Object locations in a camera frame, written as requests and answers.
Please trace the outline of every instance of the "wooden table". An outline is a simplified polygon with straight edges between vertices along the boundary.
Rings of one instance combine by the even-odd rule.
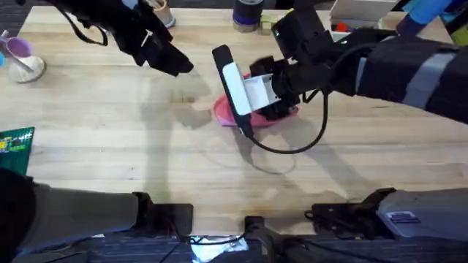
[[[37,128],[29,175],[55,187],[147,191],[155,202],[192,203],[195,234],[241,232],[245,215],[306,234],[312,228],[303,212],[313,203],[358,201],[387,186],[468,186],[467,126],[378,100],[333,94],[325,137],[306,153],[253,147],[211,113],[223,94],[211,50],[228,44],[247,71],[261,56],[280,58],[273,37],[237,33],[230,10],[173,14],[174,44],[195,65],[177,78],[135,66],[112,41],[85,44],[54,8],[33,8],[20,36],[48,62],[47,72],[17,85],[0,71],[0,130]],[[319,14],[325,21],[328,13]],[[384,25],[402,17],[392,13]],[[90,35],[99,39],[95,29]],[[450,41],[439,20],[423,36]],[[297,118],[258,135],[275,148],[305,145],[317,133],[321,107],[321,99],[303,105]]]

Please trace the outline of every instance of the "black cable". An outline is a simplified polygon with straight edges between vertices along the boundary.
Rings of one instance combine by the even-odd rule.
[[[312,147],[314,147],[320,139],[322,139],[325,130],[327,129],[327,122],[328,122],[328,94],[324,93],[323,94],[323,118],[322,118],[322,127],[320,128],[319,134],[317,137],[315,137],[315,140],[309,143],[308,145],[295,149],[295,150],[277,150],[273,148],[269,148],[268,146],[262,144],[259,142],[257,139],[255,139],[253,136],[249,137],[249,139],[258,147],[262,148],[263,150],[267,150],[272,153],[278,153],[278,154],[297,154],[297,153],[302,153]]]
[[[343,55],[341,55],[336,61],[335,63],[331,66],[330,68],[330,77],[328,78],[328,81],[327,81],[327,84],[325,84],[325,87],[322,87],[318,90],[322,91],[323,93],[323,118],[322,118],[322,127],[320,128],[320,131],[319,131],[319,134],[317,135],[317,137],[315,137],[315,139],[309,143],[308,145],[302,147],[302,148],[298,148],[298,149],[294,149],[294,150],[277,150],[277,149],[273,149],[273,148],[270,148],[264,144],[262,144],[261,142],[259,142],[257,139],[255,139],[253,133],[252,134],[246,134],[246,136],[258,147],[262,148],[263,150],[266,150],[266,151],[269,151],[269,152],[272,152],[272,153],[278,153],[278,154],[297,154],[297,153],[302,153],[306,150],[309,150],[311,148],[313,148],[319,141],[320,139],[322,139],[324,133],[325,133],[325,130],[327,129],[327,122],[328,122],[328,94],[331,93],[331,91],[333,90],[332,87],[331,87],[331,81],[335,78],[335,74],[337,72],[337,69],[339,66],[341,66],[341,63],[343,63],[343,61],[345,59],[347,59],[348,57],[352,56],[352,55],[355,55],[358,51],[361,51],[361,50],[364,50],[364,49],[370,49],[372,47],[375,47],[376,46],[376,43],[371,43],[371,44],[363,44],[363,45],[358,45],[356,47],[353,47],[353,48],[350,48],[349,50],[347,50],[345,53],[343,53]],[[311,96],[309,98],[306,98],[305,95],[303,94],[303,99],[306,99],[306,103],[309,103],[316,95],[317,95],[318,91],[314,91],[312,92]]]
[[[290,239],[295,241],[295,242],[301,243],[301,244],[305,243],[305,244],[313,245],[314,247],[323,249],[324,251],[338,253],[338,254],[345,255],[345,256],[350,256],[350,257],[353,257],[353,258],[356,258],[356,259],[363,259],[363,260],[366,260],[366,261],[369,261],[369,262],[393,263],[392,261],[388,261],[388,260],[384,260],[384,259],[378,259],[378,258],[373,257],[373,256],[361,255],[361,254],[356,254],[356,253],[349,252],[349,251],[343,251],[341,249],[330,248],[330,247],[328,247],[326,245],[320,245],[319,243],[316,243],[316,242],[313,242],[313,241],[310,241],[310,240],[305,240],[305,239],[299,238],[299,237],[291,237]]]

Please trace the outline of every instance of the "purple cup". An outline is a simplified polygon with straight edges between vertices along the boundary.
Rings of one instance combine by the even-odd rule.
[[[3,45],[12,56],[27,58],[32,55],[31,45],[24,39],[19,37],[0,38],[0,42],[3,42]]]

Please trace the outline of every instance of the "black robotic arm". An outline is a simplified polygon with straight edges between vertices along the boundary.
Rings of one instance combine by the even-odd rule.
[[[17,0],[17,3],[24,4],[25,1]],[[46,1],[65,16],[84,42],[107,45],[106,30],[113,35],[118,48],[131,55],[138,66],[147,61],[150,67],[174,77],[193,69],[189,59],[170,43],[172,36],[145,0]],[[85,28],[96,26],[102,33],[102,42],[89,39],[67,13],[76,16]]]

